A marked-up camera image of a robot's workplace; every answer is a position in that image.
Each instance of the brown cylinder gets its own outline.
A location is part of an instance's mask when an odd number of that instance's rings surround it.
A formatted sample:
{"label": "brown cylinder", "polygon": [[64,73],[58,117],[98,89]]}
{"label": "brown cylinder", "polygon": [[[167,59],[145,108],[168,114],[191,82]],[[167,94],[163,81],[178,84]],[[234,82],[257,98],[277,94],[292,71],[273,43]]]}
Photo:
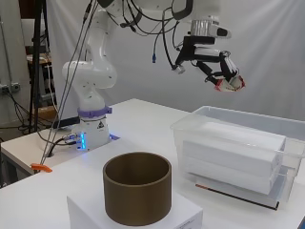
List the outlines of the brown cylinder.
{"label": "brown cylinder", "polygon": [[110,160],[103,170],[105,208],[114,221],[145,226],[172,207],[172,165],[164,157],[131,153]]}

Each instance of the robotic arm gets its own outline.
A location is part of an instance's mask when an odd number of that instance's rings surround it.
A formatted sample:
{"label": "robotic arm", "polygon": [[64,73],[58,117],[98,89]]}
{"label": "robotic arm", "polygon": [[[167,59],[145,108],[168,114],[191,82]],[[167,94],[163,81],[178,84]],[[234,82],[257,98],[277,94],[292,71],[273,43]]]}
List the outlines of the robotic arm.
{"label": "robotic arm", "polygon": [[[218,91],[236,92],[245,86],[229,52],[204,47],[213,45],[217,38],[231,37],[229,31],[219,27],[220,0],[98,0],[98,3],[103,10],[98,10],[91,24],[87,47],[91,61],[73,61],[63,68],[63,75],[69,82],[74,73],[72,85],[79,99],[80,124],[72,131],[81,136],[77,142],[79,150],[95,149],[110,141],[106,114],[111,109],[105,106],[103,97],[96,91],[113,87],[117,78],[105,53],[109,17],[115,18],[122,28],[130,27],[135,31],[134,26],[146,16],[142,9],[162,10],[163,15],[165,10],[171,9],[176,21],[191,21],[191,32],[184,37],[174,64],[169,58],[172,70],[183,73],[185,61],[196,61],[193,65],[207,75],[206,82],[212,82]],[[207,63],[219,63],[220,72],[214,72]]]}
{"label": "robotic arm", "polygon": [[[98,0],[98,2],[121,22],[122,28],[129,26],[132,29],[143,18],[141,11],[138,10],[161,11],[171,8],[174,20],[191,23],[191,31],[184,38],[180,54],[175,63],[171,64],[173,71],[184,73],[183,62],[196,61],[193,65],[207,75],[205,81],[212,82],[216,90],[237,92],[245,87],[238,68],[230,59],[229,52],[203,47],[213,45],[216,39],[232,37],[230,31],[219,26],[221,0]],[[138,11],[138,14],[132,15],[133,11]],[[219,63],[220,72],[213,73],[207,63]]]}

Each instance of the white foam block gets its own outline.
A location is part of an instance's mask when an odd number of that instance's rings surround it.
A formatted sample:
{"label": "white foam block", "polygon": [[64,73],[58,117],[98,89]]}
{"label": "white foam block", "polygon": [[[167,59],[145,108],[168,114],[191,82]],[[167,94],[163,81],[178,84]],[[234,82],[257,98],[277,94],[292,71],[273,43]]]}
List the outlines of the white foam block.
{"label": "white foam block", "polygon": [[185,156],[184,159],[187,173],[208,177],[265,195],[268,195],[272,190],[280,169],[280,166],[277,166],[270,177],[257,177],[191,157]]}
{"label": "white foam block", "polygon": [[171,212],[155,224],[130,227],[111,220],[104,207],[103,188],[87,188],[68,196],[71,229],[201,229],[202,209],[173,192]]}
{"label": "white foam block", "polygon": [[283,135],[215,122],[205,123],[200,127],[200,131],[206,135],[251,144],[269,150],[281,150],[286,139],[286,136]]}
{"label": "white foam block", "polygon": [[184,156],[260,177],[270,177],[282,163],[282,154],[268,150],[281,150],[285,136],[212,122],[206,123],[201,129],[205,136],[183,142]]}

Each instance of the transparent container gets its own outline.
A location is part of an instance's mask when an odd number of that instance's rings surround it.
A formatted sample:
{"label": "transparent container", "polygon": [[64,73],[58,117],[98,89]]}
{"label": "transparent container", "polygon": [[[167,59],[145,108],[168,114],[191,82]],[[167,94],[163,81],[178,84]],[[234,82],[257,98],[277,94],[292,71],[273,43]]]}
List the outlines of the transparent container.
{"label": "transparent container", "polygon": [[[269,139],[268,135],[280,135],[284,136],[285,140],[280,148],[273,149],[259,144],[256,145],[254,139],[245,140],[242,136],[240,140],[232,140],[230,136],[208,135],[207,132],[202,131],[202,126],[207,125],[207,123],[225,125],[229,129],[232,127],[238,130],[240,128],[247,129],[249,132],[267,133],[266,139]],[[305,122],[262,114],[202,107],[174,123],[172,129],[178,154],[179,170],[185,179],[193,182],[197,187],[275,209],[277,209],[280,201],[288,201],[301,160],[305,157]],[[187,151],[187,147],[190,145],[192,148]],[[216,151],[214,154],[213,145],[216,148],[222,148],[222,151]],[[255,161],[251,163],[251,160],[246,161],[244,157],[235,159],[235,155],[226,155],[224,149],[227,148],[242,149],[247,154],[257,152],[264,159],[272,156],[272,158],[276,158],[273,161],[277,161],[277,163],[274,169],[269,172],[270,164],[255,163]],[[190,160],[189,154],[191,156],[196,154],[195,161],[193,158]],[[214,160],[214,156],[219,156],[222,162]],[[195,166],[192,166],[190,161],[194,161]],[[249,166],[242,167],[243,163],[247,164],[246,162],[249,162]],[[268,180],[266,182],[265,177],[267,176],[271,178],[270,183]]]}

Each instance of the white table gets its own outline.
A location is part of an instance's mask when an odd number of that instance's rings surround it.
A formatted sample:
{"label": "white table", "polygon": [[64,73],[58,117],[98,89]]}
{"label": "white table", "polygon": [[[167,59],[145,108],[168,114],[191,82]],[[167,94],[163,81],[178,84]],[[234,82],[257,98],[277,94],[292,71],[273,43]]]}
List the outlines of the white table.
{"label": "white table", "polygon": [[134,151],[154,152],[173,165],[173,186],[204,210],[204,228],[297,228],[305,215],[305,186],[295,183],[288,204],[272,211],[190,186],[181,186],[170,125],[187,113],[139,100],[113,106],[108,123],[121,136],[104,147],[0,190],[0,225],[6,229],[69,229],[67,195],[102,182],[110,158]]}

